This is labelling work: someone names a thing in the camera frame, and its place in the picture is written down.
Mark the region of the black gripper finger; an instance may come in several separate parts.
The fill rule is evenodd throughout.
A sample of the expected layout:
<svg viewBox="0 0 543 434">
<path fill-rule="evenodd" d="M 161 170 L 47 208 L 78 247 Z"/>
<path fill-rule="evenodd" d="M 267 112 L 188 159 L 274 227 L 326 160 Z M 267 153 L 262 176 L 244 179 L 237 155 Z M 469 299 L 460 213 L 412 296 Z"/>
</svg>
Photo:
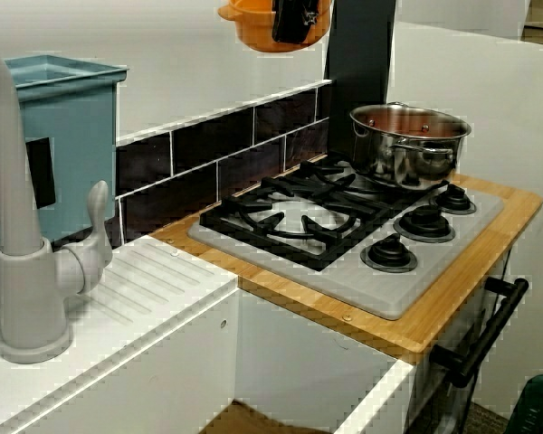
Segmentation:
<svg viewBox="0 0 543 434">
<path fill-rule="evenodd" d="M 272 39 L 275 42 L 303 43 L 310 27 L 317 23 L 319 2 L 312 0 L 273 0 L 275 13 Z"/>
</svg>

